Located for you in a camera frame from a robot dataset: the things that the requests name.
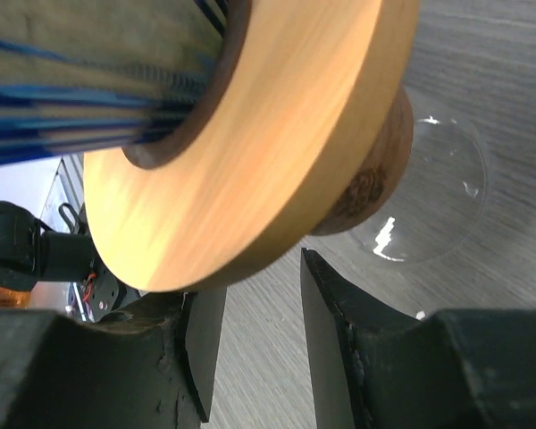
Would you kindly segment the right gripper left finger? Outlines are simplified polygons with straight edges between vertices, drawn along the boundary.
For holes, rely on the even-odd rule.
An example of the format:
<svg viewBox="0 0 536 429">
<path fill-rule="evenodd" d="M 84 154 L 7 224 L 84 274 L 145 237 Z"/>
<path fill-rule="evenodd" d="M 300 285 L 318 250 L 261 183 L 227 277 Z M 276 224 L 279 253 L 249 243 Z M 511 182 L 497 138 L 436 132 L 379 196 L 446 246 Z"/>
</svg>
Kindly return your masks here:
<svg viewBox="0 0 536 429">
<path fill-rule="evenodd" d="M 85 324 L 0 309 L 0 428 L 198 428 L 225 290 L 149 293 Z"/>
</svg>

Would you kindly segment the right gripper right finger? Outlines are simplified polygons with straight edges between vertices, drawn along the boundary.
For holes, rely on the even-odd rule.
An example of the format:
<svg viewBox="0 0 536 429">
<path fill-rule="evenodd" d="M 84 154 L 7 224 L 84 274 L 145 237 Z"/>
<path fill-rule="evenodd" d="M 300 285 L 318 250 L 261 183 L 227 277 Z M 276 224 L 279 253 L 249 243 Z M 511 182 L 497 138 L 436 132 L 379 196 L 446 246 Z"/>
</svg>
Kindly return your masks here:
<svg viewBox="0 0 536 429">
<path fill-rule="evenodd" d="M 536 310 L 405 315 L 316 251 L 300 268 L 320 428 L 536 428 Z"/>
</svg>

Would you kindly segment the glass carafe with wood band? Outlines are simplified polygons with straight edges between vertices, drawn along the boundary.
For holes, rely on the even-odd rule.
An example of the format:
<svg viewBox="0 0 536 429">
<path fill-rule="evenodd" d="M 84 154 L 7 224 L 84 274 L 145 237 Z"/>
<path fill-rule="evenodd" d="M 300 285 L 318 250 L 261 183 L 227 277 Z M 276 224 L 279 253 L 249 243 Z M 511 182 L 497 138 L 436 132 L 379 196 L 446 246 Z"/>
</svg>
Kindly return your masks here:
<svg viewBox="0 0 536 429">
<path fill-rule="evenodd" d="M 488 187 L 488 148 L 474 126 L 403 87 L 354 179 L 311 233 L 355 231 L 375 260 L 420 262 L 467 236 Z"/>
</svg>

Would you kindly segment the wooden dripper ring holder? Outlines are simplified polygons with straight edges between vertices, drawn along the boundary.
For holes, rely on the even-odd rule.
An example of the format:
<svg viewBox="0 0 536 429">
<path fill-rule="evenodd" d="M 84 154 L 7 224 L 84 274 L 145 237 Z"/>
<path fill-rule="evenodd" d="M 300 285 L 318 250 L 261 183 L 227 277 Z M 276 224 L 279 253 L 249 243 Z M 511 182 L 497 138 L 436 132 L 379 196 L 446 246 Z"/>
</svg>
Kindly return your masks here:
<svg viewBox="0 0 536 429">
<path fill-rule="evenodd" d="M 397 187 L 413 141 L 402 78 L 416 1 L 232 1 L 205 96 L 169 137 L 88 152 L 108 269 L 151 292 L 216 288 Z"/>
</svg>

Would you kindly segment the blue glass dripper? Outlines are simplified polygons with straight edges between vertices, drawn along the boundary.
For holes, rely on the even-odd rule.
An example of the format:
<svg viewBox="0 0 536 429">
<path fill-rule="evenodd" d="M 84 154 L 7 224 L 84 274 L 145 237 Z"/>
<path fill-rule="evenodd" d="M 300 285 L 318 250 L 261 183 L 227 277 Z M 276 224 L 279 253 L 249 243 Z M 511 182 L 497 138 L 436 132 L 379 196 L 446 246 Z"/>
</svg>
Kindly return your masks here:
<svg viewBox="0 0 536 429">
<path fill-rule="evenodd" d="M 225 1 L 0 1 L 0 165 L 172 134 L 204 95 Z"/>
</svg>

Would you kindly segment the brown paper coffee filter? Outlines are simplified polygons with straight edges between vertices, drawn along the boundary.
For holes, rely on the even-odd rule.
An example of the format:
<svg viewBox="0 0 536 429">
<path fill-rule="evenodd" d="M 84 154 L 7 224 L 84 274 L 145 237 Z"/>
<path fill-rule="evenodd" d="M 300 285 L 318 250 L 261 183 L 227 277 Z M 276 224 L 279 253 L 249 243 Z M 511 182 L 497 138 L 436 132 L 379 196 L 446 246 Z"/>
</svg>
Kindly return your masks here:
<svg viewBox="0 0 536 429">
<path fill-rule="evenodd" d="M 0 1 L 0 86 L 194 103 L 227 15 L 225 1 Z"/>
</svg>

